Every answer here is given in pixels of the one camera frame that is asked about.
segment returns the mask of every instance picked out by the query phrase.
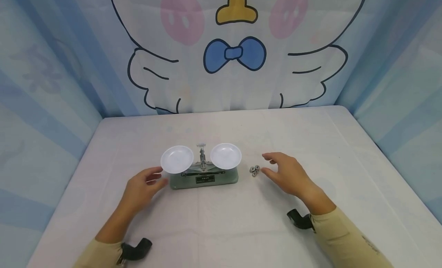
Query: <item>hand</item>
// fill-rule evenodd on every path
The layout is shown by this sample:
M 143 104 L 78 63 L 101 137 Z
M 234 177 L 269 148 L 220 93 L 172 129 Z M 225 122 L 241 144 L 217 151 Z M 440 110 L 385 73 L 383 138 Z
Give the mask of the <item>hand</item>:
M 151 167 L 132 177 L 127 182 L 118 208 L 133 215 L 145 208 L 153 196 L 168 184 L 168 179 L 161 178 L 161 171 L 161 167 Z
M 290 157 L 281 152 L 262 154 L 265 160 L 271 164 L 277 164 L 277 173 L 269 168 L 262 168 L 261 171 L 277 184 L 285 193 L 302 197 L 317 187 L 308 177 L 305 170 L 294 157 Z
M 294 157 L 281 152 L 265 153 L 262 156 L 271 164 L 277 164 L 277 173 L 268 168 L 261 171 L 288 194 L 301 199 L 313 215 L 324 215 L 336 209 L 334 202 L 308 177 Z

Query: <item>cartoon bird drawing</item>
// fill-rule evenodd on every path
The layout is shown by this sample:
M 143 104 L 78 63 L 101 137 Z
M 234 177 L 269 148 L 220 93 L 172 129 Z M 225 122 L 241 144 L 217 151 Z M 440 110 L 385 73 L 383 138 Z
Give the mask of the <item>cartoon bird drawing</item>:
M 112 0 L 159 113 L 288 108 L 327 92 L 365 0 Z

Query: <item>beige sleeve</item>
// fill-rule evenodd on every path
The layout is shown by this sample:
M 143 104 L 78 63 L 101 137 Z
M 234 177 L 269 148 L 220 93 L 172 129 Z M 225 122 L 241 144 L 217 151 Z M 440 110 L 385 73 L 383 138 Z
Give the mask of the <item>beige sleeve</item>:
M 114 268 L 122 254 L 121 242 L 105 244 L 93 239 L 73 268 Z
M 337 268 L 390 268 L 392 264 L 339 209 L 311 215 L 315 237 Z

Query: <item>cartoon wing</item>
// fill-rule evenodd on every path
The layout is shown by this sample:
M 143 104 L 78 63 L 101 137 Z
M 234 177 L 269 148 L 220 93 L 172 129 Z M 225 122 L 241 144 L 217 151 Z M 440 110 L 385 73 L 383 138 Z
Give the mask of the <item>cartoon wing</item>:
M 132 84 L 145 91 L 144 102 L 149 108 L 164 113 L 187 113 L 191 112 L 190 91 L 180 68 L 178 60 L 137 48 L 129 61 L 128 76 Z
M 302 106 L 322 97 L 326 81 L 346 64 L 347 52 L 340 46 L 330 46 L 320 52 L 286 57 L 284 78 L 277 80 L 269 108 Z

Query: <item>white weighing pan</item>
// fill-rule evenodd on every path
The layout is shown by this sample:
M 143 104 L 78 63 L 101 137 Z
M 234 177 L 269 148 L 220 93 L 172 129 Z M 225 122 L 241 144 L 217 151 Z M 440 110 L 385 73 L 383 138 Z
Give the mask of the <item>white weighing pan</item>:
M 219 169 L 233 169 L 239 165 L 241 159 L 240 149 L 230 143 L 218 144 L 210 152 L 210 160 Z
M 174 146 L 167 149 L 161 156 L 161 167 L 170 174 L 186 171 L 193 163 L 193 152 L 186 146 Z

